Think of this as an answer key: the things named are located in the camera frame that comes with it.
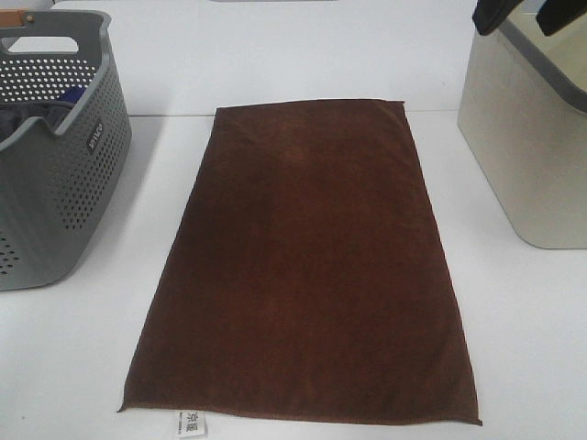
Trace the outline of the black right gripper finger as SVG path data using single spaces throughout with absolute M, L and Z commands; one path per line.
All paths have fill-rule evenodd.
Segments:
M 481 36 L 493 33 L 522 0 L 478 0 L 472 21 Z
M 552 36 L 586 13 L 586 0 L 547 0 L 536 21 L 545 36 Z

